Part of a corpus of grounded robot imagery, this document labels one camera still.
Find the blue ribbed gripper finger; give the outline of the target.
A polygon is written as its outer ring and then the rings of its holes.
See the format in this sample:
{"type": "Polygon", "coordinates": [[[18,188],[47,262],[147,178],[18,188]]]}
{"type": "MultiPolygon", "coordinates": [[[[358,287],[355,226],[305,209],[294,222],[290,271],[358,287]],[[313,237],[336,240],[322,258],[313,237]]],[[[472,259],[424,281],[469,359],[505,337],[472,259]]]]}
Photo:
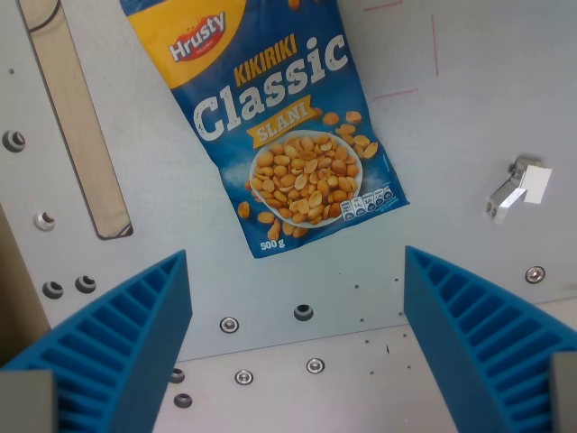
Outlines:
{"type": "Polygon", "coordinates": [[[193,316],[185,251],[57,325],[6,371],[49,371],[59,432],[150,432],[193,316]]]}
{"type": "Polygon", "coordinates": [[[570,327],[499,285],[409,246],[404,314],[460,432],[550,432],[549,366],[570,327]]]}

